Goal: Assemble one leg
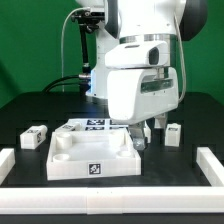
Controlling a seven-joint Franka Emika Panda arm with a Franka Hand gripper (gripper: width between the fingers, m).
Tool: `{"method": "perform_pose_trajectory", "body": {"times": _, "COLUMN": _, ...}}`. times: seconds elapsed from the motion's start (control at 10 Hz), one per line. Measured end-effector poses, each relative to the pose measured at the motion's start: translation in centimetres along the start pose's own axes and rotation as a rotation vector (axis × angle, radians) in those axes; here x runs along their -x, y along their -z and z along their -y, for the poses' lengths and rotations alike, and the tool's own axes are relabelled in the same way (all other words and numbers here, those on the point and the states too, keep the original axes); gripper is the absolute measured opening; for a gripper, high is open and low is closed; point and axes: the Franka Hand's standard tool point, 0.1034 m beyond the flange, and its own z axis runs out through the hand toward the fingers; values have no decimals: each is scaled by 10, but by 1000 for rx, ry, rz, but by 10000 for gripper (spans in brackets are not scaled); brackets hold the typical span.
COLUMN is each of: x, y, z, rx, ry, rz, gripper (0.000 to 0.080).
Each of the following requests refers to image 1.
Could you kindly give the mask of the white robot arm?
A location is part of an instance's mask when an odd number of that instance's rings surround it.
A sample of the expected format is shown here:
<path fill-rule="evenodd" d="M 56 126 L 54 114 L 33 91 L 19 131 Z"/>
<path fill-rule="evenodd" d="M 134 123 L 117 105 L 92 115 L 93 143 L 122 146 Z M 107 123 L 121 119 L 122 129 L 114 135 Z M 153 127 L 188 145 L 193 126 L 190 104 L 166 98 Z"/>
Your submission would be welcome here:
<path fill-rule="evenodd" d="M 166 127 L 166 113 L 185 92 L 178 89 L 175 63 L 182 43 L 204 27 L 207 0 L 76 0 L 89 30 L 97 27 L 97 63 L 87 97 L 104 100 L 110 118 L 129 126 L 134 147 L 149 139 L 150 118 Z"/>

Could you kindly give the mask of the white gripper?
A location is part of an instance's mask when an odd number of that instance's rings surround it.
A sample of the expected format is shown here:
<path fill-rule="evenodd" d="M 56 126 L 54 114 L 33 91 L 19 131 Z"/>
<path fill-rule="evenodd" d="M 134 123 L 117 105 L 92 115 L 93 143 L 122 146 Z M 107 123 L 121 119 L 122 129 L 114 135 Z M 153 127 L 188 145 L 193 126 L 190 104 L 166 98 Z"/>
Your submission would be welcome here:
<path fill-rule="evenodd" d="M 111 71 L 107 79 L 108 111 L 114 121 L 143 121 L 155 117 L 155 129 L 165 129 L 165 112 L 178 106 L 177 73 L 168 69 L 167 78 L 158 78 L 159 69 L 125 69 Z M 129 126 L 133 146 L 146 148 L 144 123 Z"/>

